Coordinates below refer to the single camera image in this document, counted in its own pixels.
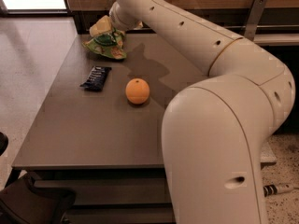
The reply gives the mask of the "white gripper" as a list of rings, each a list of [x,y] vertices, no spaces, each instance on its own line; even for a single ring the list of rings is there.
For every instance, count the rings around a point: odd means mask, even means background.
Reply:
[[[115,2],[109,11],[109,16],[105,15],[99,19],[89,30],[91,37],[110,33],[112,25],[121,31],[142,29],[143,22],[129,15],[120,5]]]

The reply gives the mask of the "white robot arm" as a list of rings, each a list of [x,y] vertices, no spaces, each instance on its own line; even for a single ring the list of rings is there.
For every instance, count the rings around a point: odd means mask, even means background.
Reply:
[[[206,75],[164,112],[162,152],[177,224],[268,224],[261,147],[291,113],[289,68],[165,0],[116,0],[109,15],[123,31],[143,21]]]

